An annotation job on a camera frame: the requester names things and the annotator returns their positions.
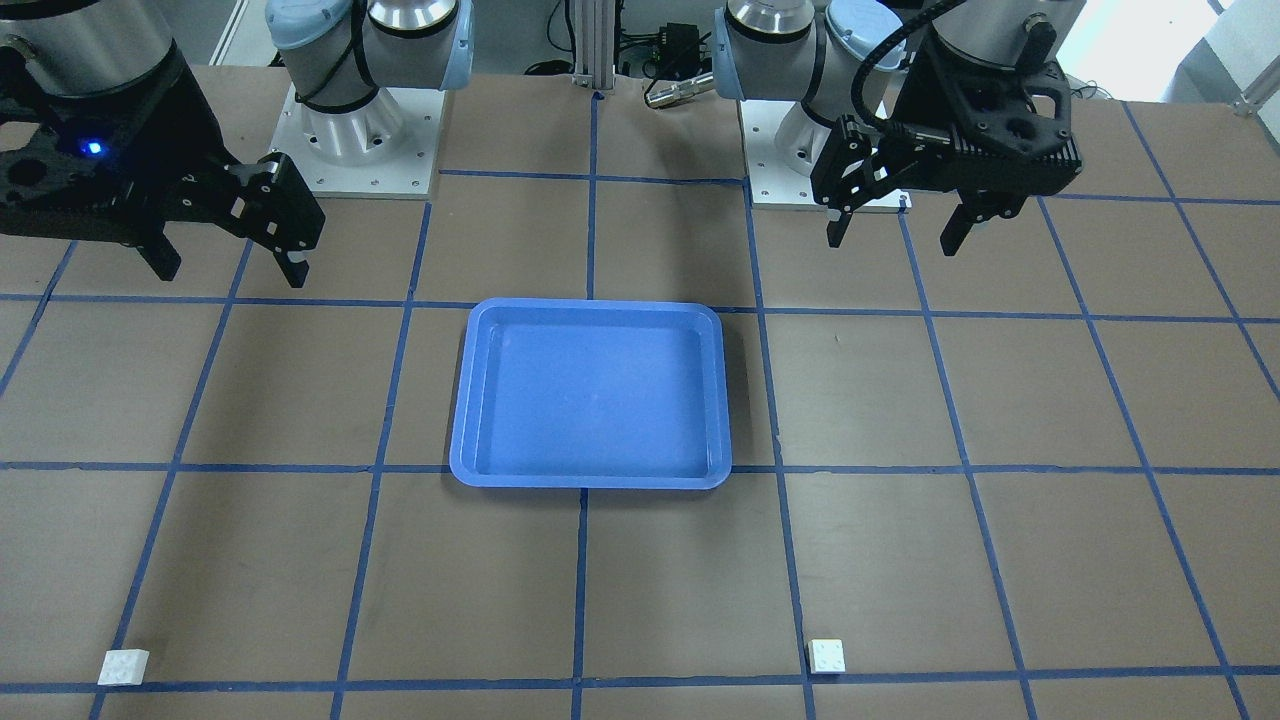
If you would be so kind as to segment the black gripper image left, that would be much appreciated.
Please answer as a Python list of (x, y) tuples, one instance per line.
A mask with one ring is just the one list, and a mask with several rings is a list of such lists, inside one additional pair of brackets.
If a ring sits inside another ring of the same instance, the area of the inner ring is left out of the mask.
[(172, 282), (182, 256), (165, 225), (212, 224), (305, 286), (324, 210), (289, 155), (236, 164), (178, 46), (138, 79), (86, 97), (45, 92), (35, 60), (6, 46), (3, 122), (35, 127), (3, 152), (4, 234), (123, 243)]

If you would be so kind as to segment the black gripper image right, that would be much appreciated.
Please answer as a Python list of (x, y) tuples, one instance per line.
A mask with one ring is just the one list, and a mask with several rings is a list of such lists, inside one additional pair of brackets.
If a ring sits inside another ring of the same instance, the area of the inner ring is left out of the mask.
[(858, 209), (900, 188), (957, 191), (940, 234), (943, 255), (954, 258), (975, 227), (1018, 217), (1032, 195), (1066, 188), (1084, 159), (1068, 82), (1050, 56), (1056, 38), (1055, 26), (1019, 29), (1012, 67), (988, 67), (929, 28), (891, 115), (929, 140), (884, 138), (887, 119), (868, 126), (841, 115), (813, 163), (828, 246), (842, 245)]

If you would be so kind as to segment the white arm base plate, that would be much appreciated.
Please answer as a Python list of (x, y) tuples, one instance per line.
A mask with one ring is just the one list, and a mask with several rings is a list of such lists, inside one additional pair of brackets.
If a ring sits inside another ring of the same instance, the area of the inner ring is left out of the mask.
[(823, 210), (810, 174), (829, 129), (799, 102), (745, 100), (739, 119), (751, 204), (765, 210)]
[(270, 150), (298, 167), (319, 199), (401, 199), (433, 195), (451, 95), (439, 90), (381, 88), (365, 108), (326, 114), (288, 88)]

